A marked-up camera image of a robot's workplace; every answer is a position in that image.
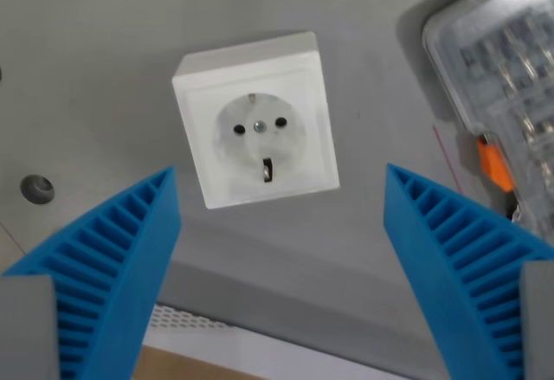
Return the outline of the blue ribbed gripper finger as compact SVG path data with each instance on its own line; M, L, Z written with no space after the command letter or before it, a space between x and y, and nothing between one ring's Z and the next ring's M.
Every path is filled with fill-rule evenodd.
M54 283L62 379L129 379L181 229L167 168L51 235L5 271Z
M552 259L552 245L394 164L383 225L450 377L524 378L521 270Z

